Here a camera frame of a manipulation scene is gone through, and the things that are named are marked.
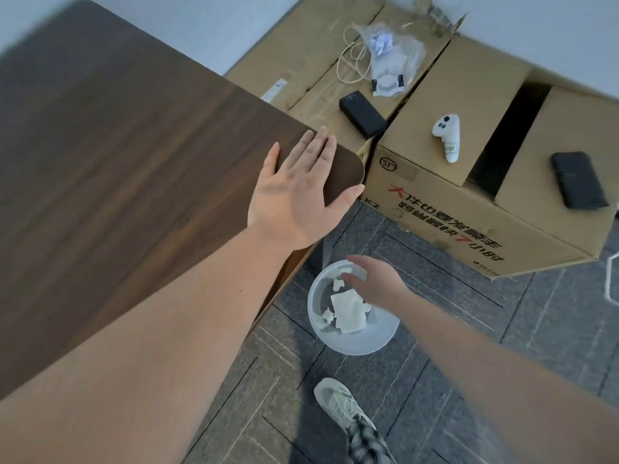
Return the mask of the person's right hand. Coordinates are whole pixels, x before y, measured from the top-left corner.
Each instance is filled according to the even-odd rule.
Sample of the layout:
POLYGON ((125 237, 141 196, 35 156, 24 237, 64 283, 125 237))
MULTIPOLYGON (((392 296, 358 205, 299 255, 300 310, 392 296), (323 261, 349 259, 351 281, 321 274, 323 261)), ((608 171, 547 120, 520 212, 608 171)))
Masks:
POLYGON ((411 306, 414 293, 387 262, 375 259, 375 281, 364 293, 354 289, 362 299, 401 319, 411 306))

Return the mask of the person's left hand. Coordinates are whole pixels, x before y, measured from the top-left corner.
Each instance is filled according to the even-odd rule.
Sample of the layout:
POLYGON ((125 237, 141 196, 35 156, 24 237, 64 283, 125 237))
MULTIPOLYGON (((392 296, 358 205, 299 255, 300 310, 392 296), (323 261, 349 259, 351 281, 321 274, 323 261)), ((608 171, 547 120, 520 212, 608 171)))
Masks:
POLYGON ((302 172, 302 153, 317 132, 305 132, 276 171, 280 177, 262 185, 262 170, 248 211, 248 227, 260 233, 260 240, 273 243, 288 255, 305 249, 332 231, 345 213, 327 213, 324 186, 336 155, 337 139, 329 135, 323 156, 329 156, 329 174, 302 172))

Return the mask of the person's right forearm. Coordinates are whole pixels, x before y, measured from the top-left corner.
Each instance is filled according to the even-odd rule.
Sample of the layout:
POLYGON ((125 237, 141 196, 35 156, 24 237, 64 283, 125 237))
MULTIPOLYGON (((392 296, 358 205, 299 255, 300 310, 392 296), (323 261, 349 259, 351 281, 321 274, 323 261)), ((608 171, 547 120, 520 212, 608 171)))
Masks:
POLYGON ((408 289, 389 309, 520 464, 619 464, 619 410, 408 289))

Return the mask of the person's left forearm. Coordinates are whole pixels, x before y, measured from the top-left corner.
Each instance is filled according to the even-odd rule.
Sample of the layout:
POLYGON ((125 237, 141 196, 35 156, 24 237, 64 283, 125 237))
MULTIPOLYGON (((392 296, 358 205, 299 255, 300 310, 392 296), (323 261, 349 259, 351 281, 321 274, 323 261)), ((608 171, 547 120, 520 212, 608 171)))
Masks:
POLYGON ((0 401, 0 464, 178 464, 291 253, 255 223, 0 401))

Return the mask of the crumpled white tissue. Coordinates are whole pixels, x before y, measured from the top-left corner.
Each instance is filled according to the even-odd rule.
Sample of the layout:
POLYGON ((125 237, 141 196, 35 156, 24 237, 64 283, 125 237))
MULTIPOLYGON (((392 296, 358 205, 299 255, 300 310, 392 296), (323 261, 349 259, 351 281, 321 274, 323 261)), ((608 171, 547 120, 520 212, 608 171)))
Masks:
POLYGON ((334 294, 330 300, 334 308, 335 327, 342 334, 352 334, 366 328, 367 315, 372 306, 364 302, 354 289, 334 294))

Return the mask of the black rectangular power bank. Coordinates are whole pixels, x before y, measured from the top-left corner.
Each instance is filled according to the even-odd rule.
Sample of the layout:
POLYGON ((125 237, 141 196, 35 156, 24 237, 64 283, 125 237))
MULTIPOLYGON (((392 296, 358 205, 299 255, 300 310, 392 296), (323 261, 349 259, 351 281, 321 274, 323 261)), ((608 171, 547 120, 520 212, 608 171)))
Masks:
POLYGON ((384 133, 388 121, 374 108, 360 91, 351 92, 339 99, 339 109, 365 139, 384 133))

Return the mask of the translucent white plastic bin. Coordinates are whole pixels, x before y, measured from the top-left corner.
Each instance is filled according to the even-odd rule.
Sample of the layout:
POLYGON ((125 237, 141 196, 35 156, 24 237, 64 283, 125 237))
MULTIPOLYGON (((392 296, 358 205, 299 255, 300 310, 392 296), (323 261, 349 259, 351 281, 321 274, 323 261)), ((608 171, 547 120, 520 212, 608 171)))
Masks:
POLYGON ((335 262, 326 267, 313 281, 307 298, 308 317, 318 338, 329 348, 348 355, 363 356, 384 347, 394 336, 399 326, 399 319, 373 305, 367 315, 367 326, 359 332, 342 334, 335 327, 335 320, 327 325, 322 319, 326 309, 334 312, 330 297, 353 289, 345 283, 339 292, 332 290, 333 280, 342 279, 342 273, 350 273, 352 264, 346 260, 335 262))

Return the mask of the large flat cardboard box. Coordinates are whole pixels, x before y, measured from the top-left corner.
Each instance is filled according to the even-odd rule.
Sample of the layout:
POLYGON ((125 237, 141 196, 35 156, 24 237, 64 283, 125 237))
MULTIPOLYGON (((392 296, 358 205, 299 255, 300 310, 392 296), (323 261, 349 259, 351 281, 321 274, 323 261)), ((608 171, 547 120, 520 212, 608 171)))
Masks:
POLYGON ((339 99, 360 91, 387 120, 392 120, 411 89, 434 64, 452 37, 433 36, 412 13, 385 0, 301 0, 236 62, 226 79, 260 97, 308 128, 327 126, 338 144, 355 152, 363 163, 373 140, 365 139, 339 109, 339 99), (391 98, 373 97, 354 26, 384 23, 425 45, 426 54, 412 83, 391 98))

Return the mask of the cardboard box with red print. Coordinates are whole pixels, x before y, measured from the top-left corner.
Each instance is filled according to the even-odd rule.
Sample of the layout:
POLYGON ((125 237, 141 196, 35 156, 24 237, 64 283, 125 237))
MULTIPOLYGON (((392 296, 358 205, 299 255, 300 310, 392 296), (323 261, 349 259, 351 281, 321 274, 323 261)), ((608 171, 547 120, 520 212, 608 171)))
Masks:
POLYGON ((366 185, 369 206, 490 279, 593 261, 619 203, 619 99, 458 36, 378 141, 366 185), (431 133, 448 114, 455 163, 431 133), (609 207, 565 207, 550 157, 573 151, 609 207))

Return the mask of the white handheld controller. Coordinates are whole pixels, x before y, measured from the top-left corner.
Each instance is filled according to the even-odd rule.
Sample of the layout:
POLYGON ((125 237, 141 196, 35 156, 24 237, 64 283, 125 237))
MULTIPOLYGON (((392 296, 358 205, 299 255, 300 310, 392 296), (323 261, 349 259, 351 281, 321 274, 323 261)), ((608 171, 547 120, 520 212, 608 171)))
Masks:
POLYGON ((448 114, 434 124, 432 135, 440 138, 444 145, 447 163, 455 163, 460 152, 460 120, 457 114, 448 114))

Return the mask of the clear plastic bag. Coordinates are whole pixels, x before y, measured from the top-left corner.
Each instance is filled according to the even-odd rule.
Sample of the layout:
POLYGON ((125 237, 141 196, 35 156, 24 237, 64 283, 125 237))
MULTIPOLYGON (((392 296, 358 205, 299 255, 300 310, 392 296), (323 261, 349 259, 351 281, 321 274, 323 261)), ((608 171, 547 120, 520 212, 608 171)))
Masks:
POLYGON ((373 97, 404 93, 425 57, 425 45, 412 35, 395 33, 384 23, 355 28, 370 54, 373 97))

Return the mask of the white sneaker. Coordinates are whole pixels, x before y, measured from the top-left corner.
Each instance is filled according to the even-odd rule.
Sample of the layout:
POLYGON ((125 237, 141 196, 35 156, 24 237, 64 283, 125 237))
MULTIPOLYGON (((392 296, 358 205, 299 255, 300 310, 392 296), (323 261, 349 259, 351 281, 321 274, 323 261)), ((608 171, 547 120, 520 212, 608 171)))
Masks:
POLYGON ((343 383, 326 377, 315 386, 314 396, 321 408, 343 431, 348 432, 357 421, 376 430, 374 423, 343 383))

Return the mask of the plaid trouser leg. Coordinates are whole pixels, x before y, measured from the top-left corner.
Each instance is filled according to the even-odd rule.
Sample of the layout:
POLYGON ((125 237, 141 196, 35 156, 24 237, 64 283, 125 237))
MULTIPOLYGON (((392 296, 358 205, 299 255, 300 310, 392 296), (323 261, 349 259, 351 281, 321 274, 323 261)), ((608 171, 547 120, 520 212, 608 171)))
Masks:
POLYGON ((346 434, 345 464, 397 464, 381 434, 365 418, 356 416, 346 434))

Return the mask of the torn clear packing tape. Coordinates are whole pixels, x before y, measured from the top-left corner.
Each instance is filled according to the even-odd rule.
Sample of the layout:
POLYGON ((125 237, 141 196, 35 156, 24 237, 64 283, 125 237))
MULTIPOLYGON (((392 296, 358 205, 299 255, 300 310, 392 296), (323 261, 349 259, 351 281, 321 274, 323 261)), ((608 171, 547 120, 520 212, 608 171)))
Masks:
POLYGON ((413 21, 421 21, 436 37, 452 37, 464 21, 468 9, 445 0, 414 0, 413 21))

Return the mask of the black leather case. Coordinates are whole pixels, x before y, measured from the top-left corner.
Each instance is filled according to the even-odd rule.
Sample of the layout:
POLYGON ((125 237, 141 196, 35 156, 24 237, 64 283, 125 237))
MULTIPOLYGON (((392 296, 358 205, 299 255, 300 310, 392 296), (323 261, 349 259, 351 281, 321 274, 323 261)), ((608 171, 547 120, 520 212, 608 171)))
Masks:
POLYGON ((587 153, 583 151, 554 153, 550 157, 550 162, 566 208, 592 211, 609 207, 587 153))

